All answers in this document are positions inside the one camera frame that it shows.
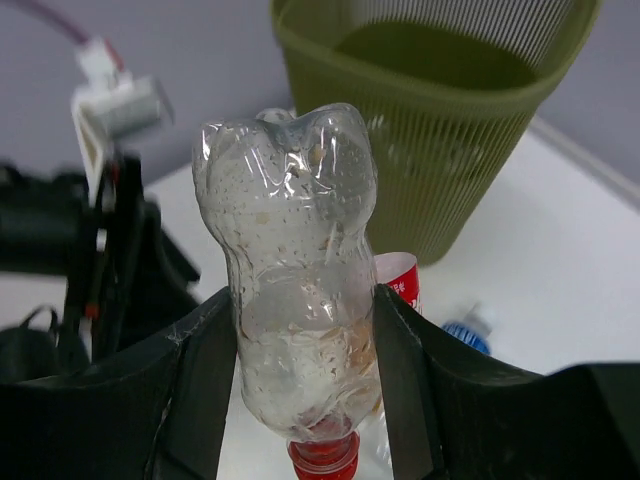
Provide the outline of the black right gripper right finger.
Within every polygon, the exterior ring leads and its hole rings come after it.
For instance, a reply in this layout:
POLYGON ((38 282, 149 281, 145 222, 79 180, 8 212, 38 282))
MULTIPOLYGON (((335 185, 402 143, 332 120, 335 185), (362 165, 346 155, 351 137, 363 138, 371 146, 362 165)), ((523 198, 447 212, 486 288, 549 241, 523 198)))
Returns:
POLYGON ((635 479, 639 367, 539 375, 430 323, 390 287, 373 328, 397 479, 635 479))

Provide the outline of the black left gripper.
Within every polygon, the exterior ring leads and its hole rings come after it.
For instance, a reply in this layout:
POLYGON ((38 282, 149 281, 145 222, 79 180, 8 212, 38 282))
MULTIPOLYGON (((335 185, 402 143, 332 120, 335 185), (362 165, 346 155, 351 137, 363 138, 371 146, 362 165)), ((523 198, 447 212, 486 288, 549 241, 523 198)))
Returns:
POLYGON ((1 269, 63 277, 66 293, 58 338, 60 361, 80 324, 91 327, 92 358, 103 360, 163 330, 198 304, 189 291, 197 268, 162 228, 158 205, 145 198, 141 161, 108 160, 89 202, 80 173, 51 179, 1 164, 1 269))

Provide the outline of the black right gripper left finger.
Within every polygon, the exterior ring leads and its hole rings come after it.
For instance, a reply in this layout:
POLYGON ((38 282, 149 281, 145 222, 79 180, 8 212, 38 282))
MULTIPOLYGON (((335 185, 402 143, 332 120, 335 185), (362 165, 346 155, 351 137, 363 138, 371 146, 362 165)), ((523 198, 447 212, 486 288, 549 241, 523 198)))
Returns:
POLYGON ((1 388, 4 479, 213 479, 236 361, 223 288, 74 376, 1 388))

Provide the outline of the red cap clear bottle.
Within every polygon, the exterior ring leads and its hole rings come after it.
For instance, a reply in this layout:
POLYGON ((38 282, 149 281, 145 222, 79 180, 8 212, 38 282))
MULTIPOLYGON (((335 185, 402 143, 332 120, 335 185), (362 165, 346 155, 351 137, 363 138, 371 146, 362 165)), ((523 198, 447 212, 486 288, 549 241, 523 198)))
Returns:
POLYGON ((226 260, 246 408, 286 440, 299 478, 353 478, 358 426, 382 403, 361 114, 334 103, 207 123, 192 176, 226 260))

